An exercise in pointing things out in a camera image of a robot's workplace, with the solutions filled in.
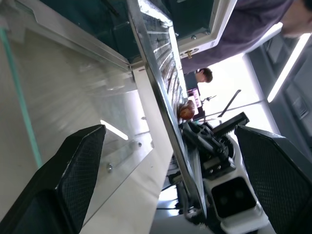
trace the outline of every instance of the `glass panel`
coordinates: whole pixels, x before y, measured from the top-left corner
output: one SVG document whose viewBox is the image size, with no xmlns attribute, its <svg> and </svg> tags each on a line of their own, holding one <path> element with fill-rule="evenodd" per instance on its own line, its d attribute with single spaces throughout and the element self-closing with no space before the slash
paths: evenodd
<svg viewBox="0 0 312 234">
<path fill-rule="evenodd" d="M 97 185 L 86 222 L 152 150 L 132 73 L 30 30 L 26 30 L 22 42 L 8 40 L 7 56 L 14 61 L 11 72 L 17 74 L 23 92 L 20 102 L 27 107 L 43 163 L 70 134 L 100 123 L 106 125 Z"/>
<path fill-rule="evenodd" d="M 199 83 L 200 97 L 204 100 L 206 115 L 222 112 L 238 89 L 241 92 L 234 99 L 229 108 L 236 108 L 263 100 L 254 69 L 248 56 L 237 55 L 209 66 L 214 79 L 211 83 Z"/>
<path fill-rule="evenodd" d="M 151 82 L 174 154 L 193 201 L 206 216 L 199 158 L 189 156 L 177 124 L 176 110 L 186 97 L 175 31 L 171 20 L 148 0 L 128 0 L 130 23 Z"/>
</svg>

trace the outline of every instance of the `man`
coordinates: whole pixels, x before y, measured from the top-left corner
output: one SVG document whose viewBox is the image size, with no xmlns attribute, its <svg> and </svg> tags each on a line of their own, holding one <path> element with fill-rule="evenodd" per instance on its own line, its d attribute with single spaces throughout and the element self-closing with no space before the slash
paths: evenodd
<svg viewBox="0 0 312 234">
<path fill-rule="evenodd" d="M 198 72 L 191 72 L 185 77 L 187 90 L 198 89 L 197 83 L 210 83 L 213 80 L 213 73 L 209 68 L 202 68 Z"/>
<path fill-rule="evenodd" d="M 182 59 L 183 73 L 246 51 L 278 22 L 288 37 L 312 32 L 312 0 L 238 0 L 219 44 Z"/>
</svg>

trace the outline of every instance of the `bolt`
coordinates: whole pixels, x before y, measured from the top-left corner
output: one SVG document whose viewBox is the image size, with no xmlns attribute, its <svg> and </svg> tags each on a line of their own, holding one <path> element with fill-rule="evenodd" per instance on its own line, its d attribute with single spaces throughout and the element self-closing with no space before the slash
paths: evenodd
<svg viewBox="0 0 312 234">
<path fill-rule="evenodd" d="M 107 163 L 107 171 L 110 173 L 113 170 L 113 165 L 111 163 Z"/>
<path fill-rule="evenodd" d="M 187 52 L 187 57 L 188 57 L 189 59 L 192 58 L 192 53 L 191 53 L 191 51 L 188 51 L 188 52 Z"/>
</svg>

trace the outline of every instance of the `black cable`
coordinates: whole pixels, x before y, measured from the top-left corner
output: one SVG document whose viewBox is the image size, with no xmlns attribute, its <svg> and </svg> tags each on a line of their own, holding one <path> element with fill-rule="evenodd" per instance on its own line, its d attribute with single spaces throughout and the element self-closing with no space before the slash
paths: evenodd
<svg viewBox="0 0 312 234">
<path fill-rule="evenodd" d="M 175 185 L 175 184 L 171 184 L 171 185 L 167 186 L 166 188 L 162 189 L 161 191 L 164 191 L 164 190 L 166 190 L 166 189 L 169 189 L 170 187 L 172 187 L 172 186 L 174 186 L 174 185 Z"/>
<path fill-rule="evenodd" d="M 177 208 L 156 208 L 156 210 L 179 210 Z"/>
<path fill-rule="evenodd" d="M 168 171 L 173 171 L 173 170 L 178 170 L 179 168 L 178 167 L 176 167 L 176 168 L 170 168 L 170 169 L 168 169 Z"/>
</svg>

